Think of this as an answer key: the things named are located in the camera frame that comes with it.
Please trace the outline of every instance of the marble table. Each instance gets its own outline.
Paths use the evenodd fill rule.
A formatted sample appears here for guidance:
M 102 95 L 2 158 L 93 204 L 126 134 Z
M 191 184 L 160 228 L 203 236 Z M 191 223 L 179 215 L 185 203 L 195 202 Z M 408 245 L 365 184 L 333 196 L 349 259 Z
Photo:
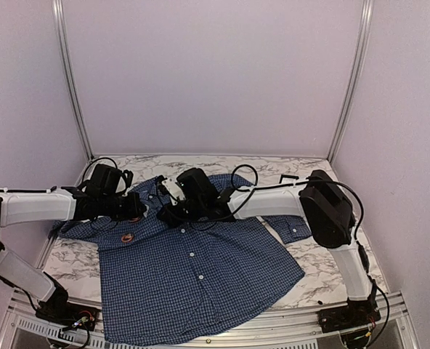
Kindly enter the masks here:
M 281 174 L 306 177 L 314 169 L 322 169 L 332 178 L 336 178 L 330 164 L 322 159 L 258 156 L 114 156 L 113 158 L 120 169 L 128 169 L 134 173 L 134 184 L 157 175 L 176 177 L 191 167 L 200 167 L 208 175 L 230 173 L 239 164 L 254 166 L 259 172 L 260 185 L 278 184 Z M 243 170 L 241 169 L 238 174 L 253 180 L 248 169 Z M 276 232 L 265 222 L 264 224 L 281 242 Z M 367 250 L 371 276 L 384 291 L 387 291 L 382 272 L 362 229 L 357 236 Z M 305 277 L 276 302 L 272 309 L 317 305 L 319 301 L 328 304 L 346 299 L 346 288 L 331 254 L 316 244 L 312 237 L 285 245 L 285 248 L 304 269 Z M 53 244 L 44 271 L 57 279 L 68 290 L 71 297 L 100 302 L 99 257 L 95 244 L 58 238 Z

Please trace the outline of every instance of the orange tag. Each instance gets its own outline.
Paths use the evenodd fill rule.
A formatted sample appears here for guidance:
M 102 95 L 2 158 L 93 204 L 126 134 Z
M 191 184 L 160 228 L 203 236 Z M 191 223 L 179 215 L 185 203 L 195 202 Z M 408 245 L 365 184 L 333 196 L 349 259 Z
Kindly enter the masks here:
M 126 244 L 127 242 L 133 241 L 133 238 L 134 238 L 133 234 L 126 234 L 121 237 L 121 242 L 124 242 Z

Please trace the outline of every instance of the marble surface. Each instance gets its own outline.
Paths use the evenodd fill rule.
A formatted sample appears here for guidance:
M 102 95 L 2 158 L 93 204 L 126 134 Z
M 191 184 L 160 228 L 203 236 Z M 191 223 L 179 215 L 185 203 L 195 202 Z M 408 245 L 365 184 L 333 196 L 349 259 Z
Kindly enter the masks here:
M 321 159 L 298 159 L 257 156 L 114 156 L 120 169 L 134 173 L 134 184 L 157 175 L 176 177 L 191 167 L 200 167 L 208 175 L 230 173 L 239 164 L 250 164 L 259 172 L 259 184 L 278 184 L 281 174 L 306 177 L 314 169 L 326 171 L 336 178 L 330 164 Z M 253 180 L 248 169 L 238 172 Z M 265 223 L 270 233 L 276 232 Z M 362 229 L 357 234 L 370 258 L 370 274 L 386 291 L 381 270 Z M 313 238 L 307 238 L 285 248 L 305 271 L 305 277 L 272 308 L 297 308 L 340 302 L 346 299 L 343 284 L 331 254 Z M 84 241 L 58 238 L 46 261 L 44 271 L 56 278 L 71 297 L 100 302 L 100 270 L 97 246 Z

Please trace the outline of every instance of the white backdrop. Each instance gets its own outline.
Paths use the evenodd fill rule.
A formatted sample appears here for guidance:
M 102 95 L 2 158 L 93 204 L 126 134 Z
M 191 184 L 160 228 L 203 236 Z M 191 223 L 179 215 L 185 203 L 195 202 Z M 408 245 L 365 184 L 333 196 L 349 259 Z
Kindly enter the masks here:
M 355 0 L 66 0 L 95 153 L 326 157 Z

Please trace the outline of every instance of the shirt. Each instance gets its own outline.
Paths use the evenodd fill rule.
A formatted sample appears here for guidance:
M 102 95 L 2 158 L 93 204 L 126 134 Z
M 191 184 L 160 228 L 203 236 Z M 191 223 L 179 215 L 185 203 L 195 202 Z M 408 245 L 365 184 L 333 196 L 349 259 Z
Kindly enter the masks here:
M 218 190 L 228 174 L 209 177 Z M 250 185 L 235 176 L 236 185 Z M 97 244 L 105 339 L 131 345 L 179 344 L 218 334 L 265 311 L 304 272 L 255 217 L 235 222 L 184 223 L 156 218 L 155 179 L 137 191 L 147 215 L 139 222 L 68 222 L 64 238 Z M 161 196 L 164 203 L 168 198 Z M 264 217 L 284 242 L 310 236 L 300 217 Z

